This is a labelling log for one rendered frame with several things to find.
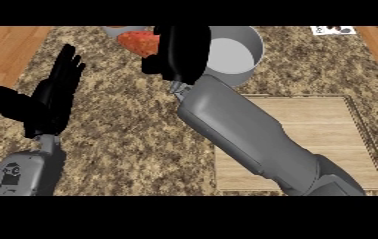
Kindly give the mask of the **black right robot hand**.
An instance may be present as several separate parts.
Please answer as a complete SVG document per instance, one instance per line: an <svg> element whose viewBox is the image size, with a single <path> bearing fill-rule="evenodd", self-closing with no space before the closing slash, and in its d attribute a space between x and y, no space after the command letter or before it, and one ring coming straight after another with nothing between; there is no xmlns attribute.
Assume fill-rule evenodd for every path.
<svg viewBox="0 0 378 239"><path fill-rule="evenodd" d="M159 25L158 53L142 59L142 72L159 74L167 81L193 85L204 74L211 44L211 30L205 25Z"/></svg>

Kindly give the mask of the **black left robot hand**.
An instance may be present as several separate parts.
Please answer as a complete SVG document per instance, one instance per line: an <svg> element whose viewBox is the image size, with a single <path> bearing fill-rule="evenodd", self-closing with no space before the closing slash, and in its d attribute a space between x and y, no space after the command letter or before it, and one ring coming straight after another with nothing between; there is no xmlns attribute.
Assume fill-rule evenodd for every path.
<svg viewBox="0 0 378 239"><path fill-rule="evenodd" d="M44 134L57 136L65 130L84 68L75 47L65 44L50 75L40 81L31 96L0 86L0 115L23 123L26 138Z"/></svg>

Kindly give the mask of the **orange sweet potato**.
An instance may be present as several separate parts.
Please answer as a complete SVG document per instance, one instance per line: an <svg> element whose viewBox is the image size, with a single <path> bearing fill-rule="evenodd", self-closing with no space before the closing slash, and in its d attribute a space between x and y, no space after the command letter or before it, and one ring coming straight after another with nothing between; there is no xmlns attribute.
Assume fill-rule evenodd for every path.
<svg viewBox="0 0 378 239"><path fill-rule="evenodd" d="M116 41L143 58L158 53L159 36L152 31L127 31L116 36Z"/></svg>

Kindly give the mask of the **grey metal pot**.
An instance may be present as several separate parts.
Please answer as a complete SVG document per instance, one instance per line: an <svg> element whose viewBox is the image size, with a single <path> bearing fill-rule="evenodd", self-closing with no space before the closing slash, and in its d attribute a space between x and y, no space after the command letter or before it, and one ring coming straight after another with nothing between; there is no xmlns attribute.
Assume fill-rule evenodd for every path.
<svg viewBox="0 0 378 239"><path fill-rule="evenodd" d="M251 78L264 56L264 43L251 26L211 26L205 73L236 87Z"/></svg>

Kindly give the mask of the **pale wooden tray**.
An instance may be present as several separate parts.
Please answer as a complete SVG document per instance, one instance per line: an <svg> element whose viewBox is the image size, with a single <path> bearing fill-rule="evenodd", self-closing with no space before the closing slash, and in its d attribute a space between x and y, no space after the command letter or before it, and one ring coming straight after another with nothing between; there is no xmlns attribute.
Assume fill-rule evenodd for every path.
<svg viewBox="0 0 378 239"><path fill-rule="evenodd" d="M378 191L378 148L347 95L273 97L245 94L280 122L289 138L325 155L367 191Z"/></svg>

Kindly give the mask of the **grey bowl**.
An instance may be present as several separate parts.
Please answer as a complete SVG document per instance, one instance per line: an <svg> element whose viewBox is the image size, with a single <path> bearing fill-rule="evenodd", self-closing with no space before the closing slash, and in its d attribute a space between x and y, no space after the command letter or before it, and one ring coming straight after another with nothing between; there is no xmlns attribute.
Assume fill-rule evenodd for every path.
<svg viewBox="0 0 378 239"><path fill-rule="evenodd" d="M111 38L115 38L119 34L128 31L144 31L146 27L144 26L103 26L102 27L106 35Z"/></svg>

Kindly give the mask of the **white printed card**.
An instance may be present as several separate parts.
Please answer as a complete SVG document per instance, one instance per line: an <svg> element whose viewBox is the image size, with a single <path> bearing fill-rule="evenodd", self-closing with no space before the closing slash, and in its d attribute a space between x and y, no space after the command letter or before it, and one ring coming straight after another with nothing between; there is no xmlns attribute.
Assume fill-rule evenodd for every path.
<svg viewBox="0 0 378 239"><path fill-rule="evenodd" d="M356 30L351 26L311 26L311 33L320 35L354 35Z"/></svg>

